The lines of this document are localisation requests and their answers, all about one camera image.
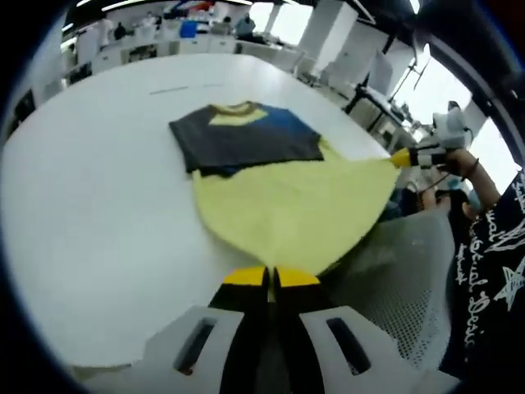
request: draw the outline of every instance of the white cabinet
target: white cabinet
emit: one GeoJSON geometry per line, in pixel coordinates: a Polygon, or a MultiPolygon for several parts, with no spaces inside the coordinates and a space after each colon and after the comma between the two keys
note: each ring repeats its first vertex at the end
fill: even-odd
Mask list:
{"type": "Polygon", "coordinates": [[[206,53],[208,51],[209,37],[198,37],[195,39],[181,39],[179,53],[206,53]]]}
{"type": "Polygon", "coordinates": [[[235,40],[232,37],[210,37],[209,53],[233,53],[235,40]]]}
{"type": "Polygon", "coordinates": [[[99,53],[91,62],[91,71],[93,72],[93,75],[96,75],[99,72],[110,70],[121,65],[121,50],[119,48],[108,49],[99,53]]]}

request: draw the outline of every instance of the black t-shirt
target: black t-shirt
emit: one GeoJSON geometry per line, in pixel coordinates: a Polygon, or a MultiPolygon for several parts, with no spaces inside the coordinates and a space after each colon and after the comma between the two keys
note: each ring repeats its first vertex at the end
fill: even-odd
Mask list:
{"type": "MultiPolygon", "coordinates": [[[[500,348],[513,338],[501,333],[516,332],[516,324],[525,321],[515,318],[517,311],[525,310],[523,171],[500,201],[476,218],[468,234],[456,240],[452,269],[452,336],[442,369],[460,378],[480,379],[480,358],[489,360],[496,349],[506,351],[500,348]]],[[[493,362],[508,369],[514,361],[509,356],[493,362]]]]}

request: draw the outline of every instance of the person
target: person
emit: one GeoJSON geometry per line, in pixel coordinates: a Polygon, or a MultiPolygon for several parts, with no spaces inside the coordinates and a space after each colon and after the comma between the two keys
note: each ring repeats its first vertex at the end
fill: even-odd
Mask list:
{"type": "Polygon", "coordinates": [[[122,25],[122,22],[118,22],[118,26],[113,33],[115,40],[118,41],[126,36],[126,28],[122,25]]]}
{"type": "Polygon", "coordinates": [[[97,23],[98,29],[98,43],[100,50],[104,49],[109,45],[109,34],[114,28],[113,22],[107,18],[107,14],[103,15],[102,20],[97,23]]]}
{"type": "MultiPolygon", "coordinates": [[[[467,150],[448,153],[447,159],[456,175],[471,181],[482,210],[463,200],[450,215],[456,219],[450,220],[456,226],[448,289],[451,337],[441,370],[463,379],[464,392],[494,384],[499,392],[511,392],[520,387],[513,386],[521,378],[514,373],[525,355],[525,172],[500,195],[467,150]]],[[[430,193],[424,204],[444,202],[450,199],[432,200],[430,193]]]]}
{"type": "Polygon", "coordinates": [[[237,34],[238,37],[250,35],[252,34],[253,29],[255,29],[255,22],[252,21],[252,19],[249,17],[249,14],[247,13],[244,18],[237,22],[237,25],[235,25],[235,34],[237,34]]]}

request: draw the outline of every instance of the ceiling light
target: ceiling light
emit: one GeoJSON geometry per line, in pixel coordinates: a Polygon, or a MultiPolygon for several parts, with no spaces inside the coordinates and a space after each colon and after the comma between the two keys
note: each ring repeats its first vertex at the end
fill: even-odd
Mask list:
{"type": "Polygon", "coordinates": [[[412,6],[413,13],[417,14],[419,12],[419,0],[410,0],[410,5],[412,6]]]}
{"type": "Polygon", "coordinates": [[[80,2],[76,3],[76,6],[77,7],[83,6],[84,4],[87,4],[90,1],[91,0],[81,0],[80,2]]]}
{"type": "Polygon", "coordinates": [[[228,2],[237,2],[239,4],[245,4],[247,6],[251,6],[253,2],[249,2],[248,0],[227,0],[228,2]]]}
{"type": "Polygon", "coordinates": [[[112,4],[111,6],[104,7],[102,11],[109,11],[113,10],[118,7],[127,6],[128,4],[133,4],[135,2],[145,2],[146,0],[126,0],[125,2],[117,2],[115,4],[112,4]]]}
{"type": "Polygon", "coordinates": [[[62,27],[62,33],[64,33],[65,31],[68,31],[71,27],[73,27],[72,23],[70,23],[69,25],[65,25],[64,27],[62,27]]]}

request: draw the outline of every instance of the window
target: window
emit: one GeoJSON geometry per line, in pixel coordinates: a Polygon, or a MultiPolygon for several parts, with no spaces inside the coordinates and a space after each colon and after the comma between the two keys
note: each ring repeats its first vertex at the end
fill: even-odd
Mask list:
{"type": "Polygon", "coordinates": [[[415,72],[411,74],[395,96],[395,101],[398,104],[407,103],[413,119],[422,124],[432,124],[435,112],[446,113],[450,100],[457,102],[462,109],[470,103],[472,93],[433,57],[415,88],[418,75],[415,72]]]}
{"type": "Polygon", "coordinates": [[[249,17],[255,22],[254,32],[263,33],[270,19],[270,13],[273,9],[271,2],[256,2],[249,9],[249,17]]]}
{"type": "Polygon", "coordinates": [[[500,193],[507,189],[516,173],[521,170],[521,167],[514,162],[500,131],[490,118],[479,131],[469,151],[479,158],[500,193]]]}
{"type": "Polygon", "coordinates": [[[283,4],[272,27],[272,35],[291,45],[297,45],[306,30],[313,7],[283,4]]]}

